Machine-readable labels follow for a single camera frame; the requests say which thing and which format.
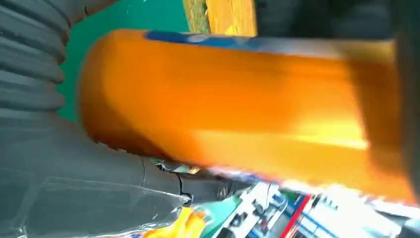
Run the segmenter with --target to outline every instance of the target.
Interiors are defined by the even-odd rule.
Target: green surface
[[[189,31],[182,0],[120,0],[77,24],[71,31],[67,60],[62,65],[66,81],[58,90],[65,95],[66,106],[60,115],[78,121],[75,92],[81,62],[98,38],[118,28]]]
[[[232,214],[232,212],[241,204],[241,199],[234,196],[222,202],[209,203],[205,207],[210,210],[214,221],[206,226],[201,237],[211,238],[221,227],[223,222]]]

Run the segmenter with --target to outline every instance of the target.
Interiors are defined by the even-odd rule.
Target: orange container
[[[414,202],[392,44],[281,42],[270,54],[113,32],[84,65],[83,125],[134,153]]]

